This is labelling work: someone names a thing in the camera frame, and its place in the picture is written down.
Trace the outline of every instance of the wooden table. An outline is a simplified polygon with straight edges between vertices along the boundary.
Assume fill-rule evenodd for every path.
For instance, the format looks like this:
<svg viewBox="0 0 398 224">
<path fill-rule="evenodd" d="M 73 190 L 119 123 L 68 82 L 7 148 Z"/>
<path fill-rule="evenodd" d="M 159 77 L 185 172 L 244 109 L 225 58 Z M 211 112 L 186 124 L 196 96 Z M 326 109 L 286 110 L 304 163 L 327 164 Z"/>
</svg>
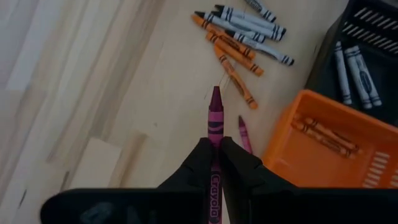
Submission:
<svg viewBox="0 0 398 224">
<path fill-rule="evenodd" d="M 51 10 L 40 4 L 44 1 L 36 14 Z M 2 224 L 37 217 L 45 198 L 69 188 L 92 137 L 120 149 L 134 148 L 121 187 L 156 187 L 206 136 L 214 85 L 222 89 L 225 135 L 241 144 L 241 114 L 254 154 L 261 156 L 280 112 L 303 88 L 323 36 L 348 2 L 266 1 L 276 23 L 287 28 L 281 42 L 266 44 L 293 57 L 295 65 L 286 67 L 258 54 L 255 62 L 265 73 L 256 77 L 235 64 L 259 103 L 250 110 L 205 40 L 206 32 L 190 18 L 194 11 L 214 10 L 216 3 L 255 14 L 243 0 L 57 1 L 63 1 L 51 6 L 63 5 L 57 21 L 39 27 L 51 30 L 49 35 L 35 32 L 32 27 L 38 25 L 32 24 L 25 39 L 41 41 L 42 47 L 22 47 L 13 71 L 1 77 L 7 83 L 2 91 L 24 93 L 14 111 L 16 121 L 31 124 L 11 127 L 21 137 L 13 143 L 8 170 L 0 172 L 7 183 L 0 185 Z M 29 55 L 37 63 L 24 63 L 33 60 Z M 143 140 L 138 146 L 132 138 Z M 25 205 L 24 198 L 31 203 Z M 229 223 L 223 209 L 224 223 Z"/>
</svg>

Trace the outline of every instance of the purple crayon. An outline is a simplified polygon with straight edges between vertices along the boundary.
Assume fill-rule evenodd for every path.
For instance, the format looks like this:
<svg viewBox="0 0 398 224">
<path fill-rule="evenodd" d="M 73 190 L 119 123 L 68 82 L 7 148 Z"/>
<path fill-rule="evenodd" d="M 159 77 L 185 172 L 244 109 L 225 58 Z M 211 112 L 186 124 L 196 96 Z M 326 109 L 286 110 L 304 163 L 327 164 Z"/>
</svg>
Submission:
<svg viewBox="0 0 398 224">
<path fill-rule="evenodd" d="M 239 115 L 239 133 L 242 137 L 243 148 L 248 153 L 253 154 L 253 150 L 251 149 L 250 139 L 248 135 L 248 130 L 246 129 L 246 124 L 244 123 L 242 116 Z"/>
<path fill-rule="evenodd" d="M 214 86 L 213 95 L 211 96 L 207 133 L 208 138 L 216 148 L 211 162 L 208 224 L 221 224 L 223 189 L 221 185 L 221 169 L 218 162 L 218 149 L 224 136 L 224 107 L 219 86 Z"/>
</svg>

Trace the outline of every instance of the orange basket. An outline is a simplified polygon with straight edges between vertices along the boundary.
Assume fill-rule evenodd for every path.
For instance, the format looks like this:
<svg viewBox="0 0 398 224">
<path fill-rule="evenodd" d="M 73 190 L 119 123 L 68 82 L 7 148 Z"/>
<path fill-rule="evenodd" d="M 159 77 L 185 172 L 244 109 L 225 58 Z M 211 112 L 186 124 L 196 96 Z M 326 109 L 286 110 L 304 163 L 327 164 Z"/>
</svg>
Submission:
<svg viewBox="0 0 398 224">
<path fill-rule="evenodd" d="M 311 117 L 360 146 L 348 159 L 291 127 Z M 264 165 L 299 187 L 398 188 L 398 129 L 310 90 L 284 110 L 262 157 Z"/>
</svg>

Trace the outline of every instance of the crayon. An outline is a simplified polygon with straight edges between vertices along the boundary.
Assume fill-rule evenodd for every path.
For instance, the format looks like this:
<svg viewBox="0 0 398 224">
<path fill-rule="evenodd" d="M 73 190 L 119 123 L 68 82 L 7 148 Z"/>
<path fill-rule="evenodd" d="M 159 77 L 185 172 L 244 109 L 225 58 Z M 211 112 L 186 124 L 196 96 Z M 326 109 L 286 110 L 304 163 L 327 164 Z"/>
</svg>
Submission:
<svg viewBox="0 0 398 224">
<path fill-rule="evenodd" d="M 282 55 L 275 49 L 268 47 L 264 44 L 260 44 L 257 42 L 252 41 L 251 39 L 248 39 L 244 35 L 231 31 L 231 30 L 226 30 L 225 33 L 229 35 L 230 37 L 233 37 L 235 40 L 237 40 L 239 43 L 246 44 L 247 46 L 256 49 L 268 56 L 271 56 L 273 59 L 277 60 L 280 63 L 283 63 L 287 66 L 291 66 L 294 64 L 294 59 L 290 58 L 289 56 Z"/>
<path fill-rule="evenodd" d="M 340 41 L 336 43 L 335 58 L 337 64 L 338 80 L 340 83 L 341 95 L 343 96 L 343 103 L 345 105 L 350 105 L 353 103 L 353 101 L 351 100 L 351 92 L 349 90 L 349 85 L 348 85 L 346 65 L 344 63 L 344 56 Z"/>
<path fill-rule="evenodd" d="M 218 12 L 218 11 L 212 11 L 211 12 L 213 15 L 215 15 L 216 17 L 221 18 L 222 13 Z M 226 17 L 225 21 L 228 21 L 230 24 L 232 24 L 235 27 L 243 27 L 245 29 L 249 29 L 251 31 L 254 32 L 258 32 L 259 34 L 262 34 L 268 38 L 270 38 L 271 40 L 276 40 L 276 41 L 280 41 L 282 40 L 282 37 L 284 36 L 286 29 L 285 28 L 278 28 L 275 27 L 274 29 L 266 29 L 263 28 L 261 26 L 257 26 L 253 23 L 250 23 L 248 21 L 245 21 L 244 19 L 240 19 L 238 17 Z"/>
<path fill-rule="evenodd" d="M 256 16 L 253 16 L 253 15 L 250 15 L 243 11 L 240 11 L 239 9 L 234 9 L 232 7 L 218 5 L 218 4 L 215 5 L 215 7 L 217 8 L 217 10 L 219 12 L 222 13 L 221 18 L 225 19 L 225 20 L 228 20 L 229 17 L 238 17 L 240 19 L 244 19 L 245 21 L 251 22 L 257 26 L 261 26 L 266 29 L 274 30 L 275 28 L 278 28 L 278 29 L 285 30 L 285 28 L 278 26 L 275 23 L 268 22 L 264 19 L 260 19 Z"/>
<path fill-rule="evenodd" d="M 274 22 L 276 17 L 273 15 L 270 10 L 268 10 L 263 4 L 259 3 L 256 0 L 244 0 L 246 1 L 254 10 L 256 10 L 264 19 L 269 22 Z"/>
<path fill-rule="evenodd" d="M 346 49 L 344 51 L 348 67 L 351 71 L 351 75 L 353 76 L 356 89 L 362 101 L 363 108 L 370 109 L 372 108 L 372 104 L 368 93 L 371 90 L 371 84 L 368 77 L 363 73 L 360 73 L 358 64 L 356 63 L 356 59 L 355 56 L 352 54 L 352 51 L 352 49 Z"/>
<path fill-rule="evenodd" d="M 251 149 L 250 139 L 248 135 L 248 129 L 246 128 L 246 124 L 243 121 L 241 115 L 239 115 L 238 119 L 239 124 L 239 133 L 241 134 L 243 149 L 246 150 L 248 153 L 253 154 L 253 150 Z"/>
<path fill-rule="evenodd" d="M 215 151 L 211 162 L 209 224 L 222 223 L 222 196 L 221 168 L 218 157 L 221 140 L 224 136 L 224 107 L 221 100 L 220 88 L 214 86 L 208 113 L 208 138 L 213 143 Z"/>
<path fill-rule="evenodd" d="M 377 92 L 376 87 L 374 86 L 373 79 L 369 73 L 368 67 L 366 66 L 365 60 L 363 59 L 363 56 L 361 54 L 361 51 L 359 50 L 359 47 L 354 46 L 351 49 L 353 50 L 352 54 L 354 54 L 354 56 L 355 56 L 355 60 L 356 60 L 356 63 L 358 64 L 360 73 L 367 76 L 369 83 L 371 85 L 371 87 L 370 87 L 371 90 L 369 92 L 369 96 L 371 97 L 373 106 L 381 106 L 382 102 L 380 100 L 379 93 Z"/>
<path fill-rule="evenodd" d="M 251 95 L 250 91 L 244 84 L 243 80 L 239 76 L 239 74 L 235 71 L 234 67 L 230 64 L 228 59 L 226 58 L 224 52 L 217 46 L 214 46 L 215 54 L 220 60 L 222 66 L 228 73 L 229 77 L 231 78 L 232 82 L 235 84 L 236 88 L 238 89 L 239 93 L 243 96 L 246 103 L 249 105 L 250 109 L 257 109 L 258 104 L 254 100 L 253 96 Z"/>
<path fill-rule="evenodd" d="M 235 49 L 238 52 L 240 52 L 241 54 L 243 54 L 243 56 L 249 58 L 250 60 L 253 60 L 256 57 L 256 53 L 253 50 L 251 50 L 249 47 L 246 47 L 245 45 L 239 43 L 237 40 L 233 39 L 232 37 L 226 35 L 224 33 L 224 31 L 213 26 L 209 21 L 206 21 L 197 15 L 192 15 L 191 17 L 200 27 L 206 29 L 208 32 L 217 34 L 217 36 L 221 40 L 226 42 L 233 49 Z"/>
<path fill-rule="evenodd" d="M 351 142 L 349 139 L 344 138 L 343 136 L 340 136 L 339 134 L 335 133 L 334 131 L 324 127 L 324 125 L 320 124 L 318 121 L 315 121 L 312 118 L 304 118 L 304 122 L 314 130 L 318 131 L 319 133 L 322 133 L 326 137 L 334 140 L 338 144 L 341 144 L 345 148 L 349 149 L 351 152 L 360 152 L 359 151 L 359 146 L 353 142 Z"/>
<path fill-rule="evenodd" d="M 301 131 L 301 132 L 303 132 L 308 137 L 318 141 L 320 144 L 328 147 L 332 151 L 335 151 L 335 152 L 341 154 L 342 156 L 345 156 L 345 157 L 350 158 L 350 159 L 354 159 L 356 157 L 356 156 L 351 154 L 350 150 L 340 146 L 339 144 L 337 144 L 333 140 L 328 139 L 325 136 L 317 133 L 316 131 L 314 131 L 312 128 L 308 127 L 306 124 L 302 123 L 301 121 L 293 120 L 292 121 L 292 127 L 297 129 L 297 130 L 299 130 L 299 131 Z"/>
<path fill-rule="evenodd" d="M 237 62 L 239 62 L 241 65 L 243 65 L 245 68 L 247 68 L 249 71 L 256 74 L 257 76 L 261 76 L 264 73 L 263 69 L 260 68 L 260 66 L 256 65 L 255 63 L 241 55 L 239 52 L 234 50 L 232 47 L 228 46 L 228 44 L 220 40 L 216 34 L 209 32 L 206 35 L 206 39 L 208 39 L 212 43 L 215 43 L 215 45 L 219 46 L 228 55 L 230 55 Z"/>
<path fill-rule="evenodd" d="M 233 26 L 232 24 L 230 24 L 229 22 L 224 21 L 224 20 L 220 19 L 219 17 L 214 16 L 213 14 L 197 12 L 197 11 L 195 11 L 195 14 L 198 15 L 199 17 L 219 26 L 219 27 L 224 28 L 224 29 L 229 29 L 229 30 L 233 30 L 236 32 L 240 32 L 241 34 L 243 34 L 259 43 L 263 43 L 266 39 L 266 37 L 264 37 L 264 35 L 262 35 L 262 34 L 250 31 L 248 29 L 237 28 L 237 27 Z"/>
</svg>

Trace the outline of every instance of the magenta crayon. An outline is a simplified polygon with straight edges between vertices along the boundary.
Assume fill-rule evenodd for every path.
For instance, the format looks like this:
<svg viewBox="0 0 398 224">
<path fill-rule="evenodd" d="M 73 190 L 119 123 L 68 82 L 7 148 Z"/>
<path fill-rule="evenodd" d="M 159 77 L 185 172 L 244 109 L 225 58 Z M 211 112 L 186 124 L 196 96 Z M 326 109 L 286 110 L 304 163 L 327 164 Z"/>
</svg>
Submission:
<svg viewBox="0 0 398 224">
<path fill-rule="evenodd" d="M 243 149 L 248 153 L 252 154 L 253 150 L 251 149 L 250 139 L 248 135 L 248 129 L 246 128 L 246 124 L 244 123 L 242 116 L 239 115 L 239 133 L 242 137 Z"/>
<path fill-rule="evenodd" d="M 209 224 L 221 224 L 221 212 L 223 202 L 223 189 L 221 185 L 221 169 L 218 161 L 218 149 L 224 136 L 224 107 L 221 100 L 220 87 L 214 86 L 213 95 L 208 113 L 208 138 L 213 143 L 216 151 L 213 153 L 210 176 L 210 199 L 209 199 Z"/>
</svg>

